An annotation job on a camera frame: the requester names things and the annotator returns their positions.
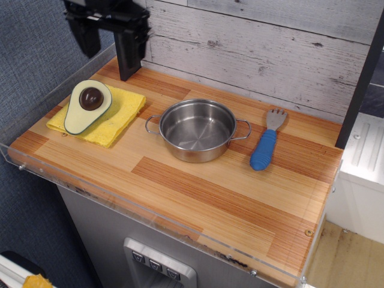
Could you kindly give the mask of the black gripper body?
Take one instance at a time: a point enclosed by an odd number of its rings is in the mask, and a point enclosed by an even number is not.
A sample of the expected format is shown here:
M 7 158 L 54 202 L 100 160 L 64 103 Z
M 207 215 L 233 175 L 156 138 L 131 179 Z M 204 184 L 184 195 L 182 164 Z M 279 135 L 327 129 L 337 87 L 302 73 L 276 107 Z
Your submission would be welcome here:
M 149 11 L 134 1 L 64 1 L 73 34 L 84 37 L 99 29 L 147 34 Z

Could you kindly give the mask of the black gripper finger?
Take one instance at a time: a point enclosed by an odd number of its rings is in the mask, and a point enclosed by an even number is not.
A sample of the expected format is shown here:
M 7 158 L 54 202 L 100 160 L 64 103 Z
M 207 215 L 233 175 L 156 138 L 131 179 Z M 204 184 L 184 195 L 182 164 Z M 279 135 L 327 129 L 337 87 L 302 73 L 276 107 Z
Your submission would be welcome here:
M 94 57 L 101 49 L 98 28 L 87 21 L 70 20 L 71 31 L 82 52 L 88 57 Z
M 120 71 L 137 71 L 145 57 L 146 32 L 115 32 L 115 47 Z

